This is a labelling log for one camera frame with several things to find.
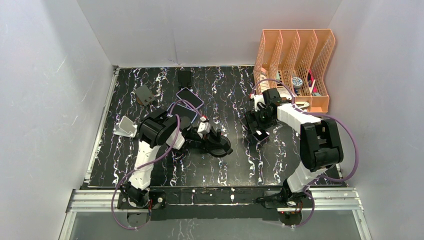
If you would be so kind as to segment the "black round base phone stand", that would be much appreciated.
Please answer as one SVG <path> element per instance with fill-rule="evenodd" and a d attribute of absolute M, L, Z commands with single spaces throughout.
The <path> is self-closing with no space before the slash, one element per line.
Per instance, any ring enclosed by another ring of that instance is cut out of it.
<path fill-rule="evenodd" d="M 204 147 L 206 151 L 216 157 L 222 158 L 233 152 L 230 140 L 222 135 L 221 129 L 211 129 L 205 137 Z"/>

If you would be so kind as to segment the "orange desk file organizer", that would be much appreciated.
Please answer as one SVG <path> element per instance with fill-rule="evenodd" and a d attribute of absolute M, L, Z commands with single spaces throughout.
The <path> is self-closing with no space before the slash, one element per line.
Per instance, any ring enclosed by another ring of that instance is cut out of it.
<path fill-rule="evenodd" d="M 295 94 L 296 102 L 309 102 L 306 109 L 312 113 L 327 113 L 330 96 L 325 86 L 325 74 L 336 38 L 331 29 L 264 29 L 262 30 L 253 69 L 255 91 L 261 94 L 280 84 Z M 261 74 L 261 68 L 267 75 Z M 315 78 L 315 91 L 310 92 L 308 73 Z M 303 80 L 300 89 L 294 89 L 292 77 Z"/>

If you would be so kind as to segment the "purple back magsafe phone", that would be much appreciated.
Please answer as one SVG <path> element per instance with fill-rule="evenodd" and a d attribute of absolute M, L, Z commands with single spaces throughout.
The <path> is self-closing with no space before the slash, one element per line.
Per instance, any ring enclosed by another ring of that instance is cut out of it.
<path fill-rule="evenodd" d="M 257 130 L 253 136 L 258 142 L 262 142 L 270 136 L 270 133 L 266 130 Z"/>

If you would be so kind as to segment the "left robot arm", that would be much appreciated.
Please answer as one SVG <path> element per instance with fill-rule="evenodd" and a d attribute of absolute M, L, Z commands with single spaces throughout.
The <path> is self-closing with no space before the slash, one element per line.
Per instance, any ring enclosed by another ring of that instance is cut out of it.
<path fill-rule="evenodd" d="M 211 132 L 212 125 L 204 116 L 197 127 L 193 127 L 188 117 L 171 115 L 163 109 L 144 118 L 137 126 L 138 152 L 134 169 L 117 185 L 128 204 L 135 208 L 147 207 L 151 202 L 149 192 L 154 163 L 164 159 L 172 149 L 183 148 L 187 139 L 205 141 Z"/>

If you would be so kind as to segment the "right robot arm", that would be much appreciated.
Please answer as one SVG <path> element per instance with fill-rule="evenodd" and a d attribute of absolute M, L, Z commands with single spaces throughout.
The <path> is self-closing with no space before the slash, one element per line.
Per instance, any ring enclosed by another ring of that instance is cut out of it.
<path fill-rule="evenodd" d="M 314 180 L 343 160 L 338 125 L 333 119 L 321 119 L 298 109 L 290 100 L 283 100 L 276 88 L 251 93 L 249 99 L 254 107 L 241 120 L 249 135 L 262 142 L 270 136 L 270 128 L 284 123 L 300 136 L 300 163 L 294 173 L 283 182 L 280 192 L 266 193 L 254 203 L 266 208 L 295 207 L 311 196 L 308 188 Z"/>

